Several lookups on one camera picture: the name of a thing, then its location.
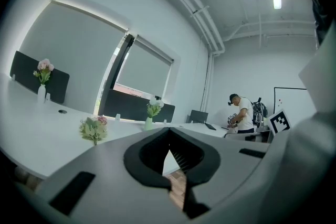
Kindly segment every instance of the flower vase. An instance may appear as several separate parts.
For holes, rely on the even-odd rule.
[[[37,103],[43,104],[46,98],[46,87],[41,84],[37,91]]]
[[[149,131],[152,129],[153,118],[147,117],[145,122],[145,131]]]

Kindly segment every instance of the whiteboard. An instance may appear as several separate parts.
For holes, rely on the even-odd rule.
[[[283,109],[292,127],[312,117],[316,108],[306,89],[274,88],[274,112]]]

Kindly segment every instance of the white t-shirt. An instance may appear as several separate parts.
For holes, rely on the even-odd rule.
[[[238,123],[238,130],[250,130],[254,128],[253,126],[253,108],[251,105],[251,102],[247,98],[241,97],[239,102],[239,111],[242,109],[247,109],[247,112],[245,114],[245,117]]]

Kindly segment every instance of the ceiling light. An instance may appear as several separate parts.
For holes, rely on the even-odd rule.
[[[273,0],[274,9],[281,9],[281,0]]]

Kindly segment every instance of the white table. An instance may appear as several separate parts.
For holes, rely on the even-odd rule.
[[[32,175],[45,179],[53,172],[93,147],[79,133],[80,120],[93,117],[60,104],[37,104],[37,95],[0,73],[0,147],[16,165]],[[179,127],[223,137],[225,129],[216,131],[203,124],[153,124],[154,127]],[[144,124],[108,120],[108,136],[102,142],[119,139],[143,131]],[[177,170],[174,157],[167,155],[164,174]]]

